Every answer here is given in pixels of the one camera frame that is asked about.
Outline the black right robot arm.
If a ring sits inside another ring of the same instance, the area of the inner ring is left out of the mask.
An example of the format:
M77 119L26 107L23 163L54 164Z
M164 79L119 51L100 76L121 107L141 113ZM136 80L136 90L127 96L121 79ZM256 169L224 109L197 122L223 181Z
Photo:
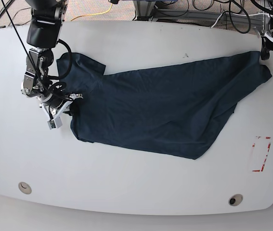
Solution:
M72 68L72 51L68 44L59 39L65 19L68 2L66 0L29 0L31 23L27 43L32 46L26 52L26 72L21 85L23 95L39 100L39 106L48 117L51 129L62 125L61 114L70 111L70 105L82 94L65 93L63 79ZM67 49L68 67L63 74L50 76L49 67L54 62L52 49L62 44Z

